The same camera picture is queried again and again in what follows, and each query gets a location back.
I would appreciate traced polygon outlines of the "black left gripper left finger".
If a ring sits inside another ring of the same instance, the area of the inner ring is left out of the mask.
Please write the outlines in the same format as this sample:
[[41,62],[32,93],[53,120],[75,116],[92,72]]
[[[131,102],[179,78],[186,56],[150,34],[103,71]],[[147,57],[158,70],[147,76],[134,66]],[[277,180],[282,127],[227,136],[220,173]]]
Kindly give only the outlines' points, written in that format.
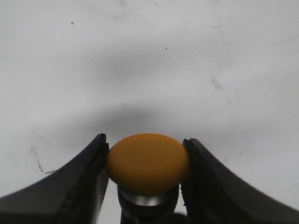
[[95,224],[105,197],[109,146],[99,134],[66,165],[0,199],[2,224]]

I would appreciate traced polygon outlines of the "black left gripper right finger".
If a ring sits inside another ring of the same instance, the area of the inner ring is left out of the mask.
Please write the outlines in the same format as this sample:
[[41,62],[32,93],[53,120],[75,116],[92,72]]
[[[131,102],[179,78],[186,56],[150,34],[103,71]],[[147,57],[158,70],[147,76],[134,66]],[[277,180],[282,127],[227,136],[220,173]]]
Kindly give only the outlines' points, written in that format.
[[181,183],[193,224],[297,224],[299,212],[252,187],[215,158],[197,139],[183,141],[190,156]]

